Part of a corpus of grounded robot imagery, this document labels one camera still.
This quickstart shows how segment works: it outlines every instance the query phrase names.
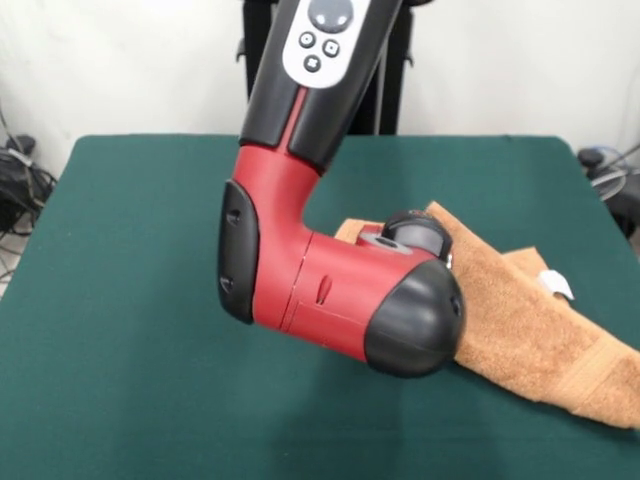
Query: orange towel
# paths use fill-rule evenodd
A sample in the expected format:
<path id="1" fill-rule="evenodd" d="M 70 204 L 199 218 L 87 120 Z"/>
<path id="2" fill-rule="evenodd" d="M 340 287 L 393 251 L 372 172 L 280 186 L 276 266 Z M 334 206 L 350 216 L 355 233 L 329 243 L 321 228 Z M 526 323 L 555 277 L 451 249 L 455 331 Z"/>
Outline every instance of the orange towel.
<path id="1" fill-rule="evenodd" d="M 467 304 L 456 362 L 534 402 L 640 429 L 640 352 L 539 284 L 548 267 L 535 248 L 501 255 L 442 206 L 427 212 L 453 237 Z M 349 219 L 336 238 L 354 243 L 365 225 L 379 224 Z"/>

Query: black cable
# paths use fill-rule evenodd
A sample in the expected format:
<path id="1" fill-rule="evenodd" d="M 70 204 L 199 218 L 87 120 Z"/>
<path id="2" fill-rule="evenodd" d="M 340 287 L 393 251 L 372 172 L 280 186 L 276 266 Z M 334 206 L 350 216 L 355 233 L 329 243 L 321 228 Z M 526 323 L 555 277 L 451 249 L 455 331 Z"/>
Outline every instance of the black cable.
<path id="1" fill-rule="evenodd" d="M 627 158 L 629 158 L 631 155 L 633 155 L 634 153 L 636 153 L 639 150 L 640 150 L 640 143 L 635 145 L 631 149 L 627 150 L 622 155 L 618 155 L 616 158 L 614 158 L 612 160 L 609 160 L 608 162 L 602 163 L 602 165 L 599 165 L 598 167 L 596 167 L 594 169 L 593 173 L 594 174 L 600 173 L 600 172 L 602 172 L 603 170 L 606 170 L 609 167 L 613 167 L 613 166 L 617 165 L 618 163 L 625 161 Z"/>

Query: control panel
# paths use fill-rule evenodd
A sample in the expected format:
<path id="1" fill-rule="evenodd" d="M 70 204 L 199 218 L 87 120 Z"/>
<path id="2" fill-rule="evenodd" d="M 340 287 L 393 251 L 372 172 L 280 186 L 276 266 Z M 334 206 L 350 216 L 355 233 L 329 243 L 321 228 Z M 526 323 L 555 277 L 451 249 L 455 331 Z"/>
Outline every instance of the control panel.
<path id="1" fill-rule="evenodd" d="M 340 83 L 372 1 L 300 0 L 282 53 L 287 74 L 308 88 Z"/>

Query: green table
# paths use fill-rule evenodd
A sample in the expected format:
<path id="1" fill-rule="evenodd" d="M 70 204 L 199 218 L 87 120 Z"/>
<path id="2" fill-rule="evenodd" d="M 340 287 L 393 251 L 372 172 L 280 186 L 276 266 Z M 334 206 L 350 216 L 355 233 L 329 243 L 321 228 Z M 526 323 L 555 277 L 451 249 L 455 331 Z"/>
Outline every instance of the green table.
<path id="1" fill-rule="evenodd" d="M 381 376 L 225 315 L 217 222 L 236 149 L 78 142 L 0 304 L 0 478 L 640 478 L 637 432 L 457 366 Z M 640 348 L 638 262 L 558 139 L 348 139 L 306 216 L 332 234 L 432 199 L 500 250 L 537 246 L 577 309 Z"/>

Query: red robot arm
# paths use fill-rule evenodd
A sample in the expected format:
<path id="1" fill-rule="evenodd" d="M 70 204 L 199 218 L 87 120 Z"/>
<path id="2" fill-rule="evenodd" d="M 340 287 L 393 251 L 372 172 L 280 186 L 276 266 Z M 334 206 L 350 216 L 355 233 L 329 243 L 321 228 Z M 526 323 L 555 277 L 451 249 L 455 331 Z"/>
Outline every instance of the red robot arm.
<path id="1" fill-rule="evenodd" d="M 398 377 L 455 355 L 464 299 L 434 219 L 401 213 L 347 244 L 303 223 L 402 0 L 281 0 L 220 220 L 225 310 Z"/>

